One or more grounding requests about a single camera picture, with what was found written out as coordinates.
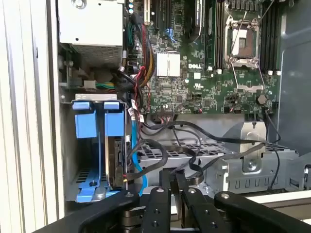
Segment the wire bundle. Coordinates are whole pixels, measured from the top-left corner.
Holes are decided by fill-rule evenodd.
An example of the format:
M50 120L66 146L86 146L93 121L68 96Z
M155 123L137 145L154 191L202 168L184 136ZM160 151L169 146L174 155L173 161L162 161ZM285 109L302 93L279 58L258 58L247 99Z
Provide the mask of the wire bundle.
M112 82L97 83L96 87L97 88L102 88L103 87L105 89L111 89L111 90L115 89L115 86L114 86L114 84Z

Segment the pcie slot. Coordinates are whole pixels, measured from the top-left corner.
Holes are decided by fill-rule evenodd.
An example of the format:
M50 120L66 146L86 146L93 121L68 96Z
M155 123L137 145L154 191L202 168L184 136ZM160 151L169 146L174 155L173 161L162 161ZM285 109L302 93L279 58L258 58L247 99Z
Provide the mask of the pcie slot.
M160 14L161 14L161 0L152 0L152 12L154 12L154 15L152 15L154 26L156 29L160 28Z
M144 21L150 23L150 0L144 0Z
M166 0L165 28L171 28L172 1Z

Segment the screw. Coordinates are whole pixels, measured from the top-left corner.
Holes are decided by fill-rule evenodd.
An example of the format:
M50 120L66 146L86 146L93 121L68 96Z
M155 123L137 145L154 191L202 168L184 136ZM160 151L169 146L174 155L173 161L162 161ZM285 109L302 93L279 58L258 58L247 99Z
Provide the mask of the screw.
M153 227L158 227L159 226L159 223L157 221L153 221L152 224L151 224Z
M213 228L217 228L217 224L215 222L211 222Z
M127 193L127 194L125 195L126 198L132 198L133 196L134 196L134 194L132 194L132 193Z
M224 199L228 199L230 197L227 193L222 193L220 196Z
M248 162L248 167L249 168L254 168L256 166L256 163L254 163L253 161L249 161Z
M75 2L75 4L76 4L76 6L81 7L81 6L83 6L83 1L77 0L77 1Z
M188 192L190 192L190 193L195 193L196 191L195 191L194 188L190 188L190 189L188 189Z

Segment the sticker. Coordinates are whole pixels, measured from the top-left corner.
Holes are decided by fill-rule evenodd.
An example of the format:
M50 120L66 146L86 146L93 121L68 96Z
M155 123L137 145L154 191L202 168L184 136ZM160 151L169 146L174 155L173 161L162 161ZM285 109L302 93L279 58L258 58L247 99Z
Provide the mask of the sticker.
M132 102L132 107L137 110L136 101L135 100L131 100L131 102Z
M130 116L133 116L133 115L134 115L134 110L133 110L133 108L129 108L129 109L128 109L128 113L129 113Z
M139 121L140 121L140 123L144 123L144 122L145 122L144 116L143 116L143 115L139 115Z
M193 78L194 78L194 79L201 79L201 73L195 72L195 73L193 74Z

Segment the cable connector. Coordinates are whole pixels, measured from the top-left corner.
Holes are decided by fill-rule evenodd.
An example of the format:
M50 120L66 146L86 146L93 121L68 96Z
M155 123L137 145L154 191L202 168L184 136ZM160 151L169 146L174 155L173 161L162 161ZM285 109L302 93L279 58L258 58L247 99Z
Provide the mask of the cable connector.
M177 43L177 41L174 39L174 32L172 28L167 28L164 33L171 39L173 43Z

